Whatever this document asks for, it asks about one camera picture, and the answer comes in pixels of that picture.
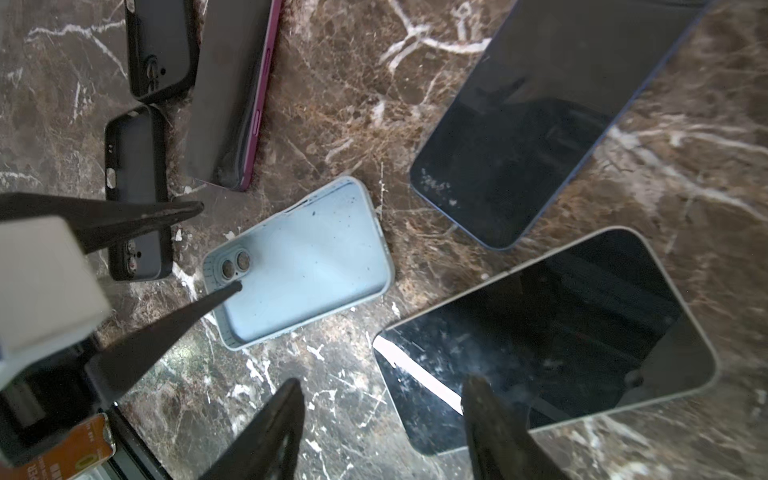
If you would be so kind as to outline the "light blue phone case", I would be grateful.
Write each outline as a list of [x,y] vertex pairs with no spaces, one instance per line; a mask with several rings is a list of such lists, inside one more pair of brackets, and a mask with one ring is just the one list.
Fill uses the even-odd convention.
[[395,267],[368,189],[343,176],[211,250],[207,292],[238,281],[213,311],[232,351],[382,296]]

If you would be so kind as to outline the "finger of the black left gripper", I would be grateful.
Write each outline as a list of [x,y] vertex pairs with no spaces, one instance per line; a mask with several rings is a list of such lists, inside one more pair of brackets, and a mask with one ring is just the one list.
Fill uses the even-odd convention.
[[96,405],[109,408],[117,402],[198,320],[241,290],[242,283],[233,281],[95,354],[84,373]]
[[62,218],[86,253],[191,219],[204,210],[199,201],[131,204],[33,193],[3,193],[1,219]]

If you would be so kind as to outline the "white-edged smartphone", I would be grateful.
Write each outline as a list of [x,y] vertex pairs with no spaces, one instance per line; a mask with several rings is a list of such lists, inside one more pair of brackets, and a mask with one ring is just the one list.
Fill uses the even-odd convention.
[[466,377],[533,431],[684,396],[719,371],[650,243],[591,233],[380,331],[372,348],[411,446],[467,445]]

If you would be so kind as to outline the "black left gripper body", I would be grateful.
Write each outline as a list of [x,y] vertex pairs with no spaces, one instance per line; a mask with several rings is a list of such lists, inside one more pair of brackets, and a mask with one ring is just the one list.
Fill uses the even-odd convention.
[[100,349],[88,337],[27,367],[1,388],[1,462],[20,467],[42,455],[81,423],[105,413],[118,454],[108,475],[116,479],[168,479],[170,475],[128,423],[117,402],[96,405],[84,373]]

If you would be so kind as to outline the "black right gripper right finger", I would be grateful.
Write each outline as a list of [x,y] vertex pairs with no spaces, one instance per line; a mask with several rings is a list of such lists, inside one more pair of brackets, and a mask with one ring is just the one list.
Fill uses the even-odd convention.
[[476,479],[565,479],[567,475],[513,419],[482,377],[462,385],[467,447]]

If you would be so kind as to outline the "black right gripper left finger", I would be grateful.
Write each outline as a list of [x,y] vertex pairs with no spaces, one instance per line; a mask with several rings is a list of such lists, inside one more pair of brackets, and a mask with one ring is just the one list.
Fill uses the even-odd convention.
[[285,381],[204,479],[293,479],[305,421],[300,381]]

